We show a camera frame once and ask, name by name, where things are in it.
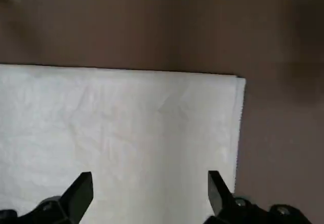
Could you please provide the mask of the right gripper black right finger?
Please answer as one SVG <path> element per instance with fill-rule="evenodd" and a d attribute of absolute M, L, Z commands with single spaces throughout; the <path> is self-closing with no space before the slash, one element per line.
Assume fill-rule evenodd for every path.
<path fill-rule="evenodd" d="M 245 198 L 234 196 L 216 170 L 208 171 L 208 198 L 214 214 L 205 223 L 311 224 L 299 209 L 291 205 L 274 204 L 264 210 Z"/>

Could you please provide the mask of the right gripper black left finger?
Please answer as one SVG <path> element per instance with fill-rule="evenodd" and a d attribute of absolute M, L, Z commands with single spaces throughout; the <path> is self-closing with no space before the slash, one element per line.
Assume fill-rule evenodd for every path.
<path fill-rule="evenodd" d="M 27 214 L 2 209 L 1 223 L 80 223 L 93 197 L 92 173 L 83 172 L 62 195 L 44 199 Z"/>

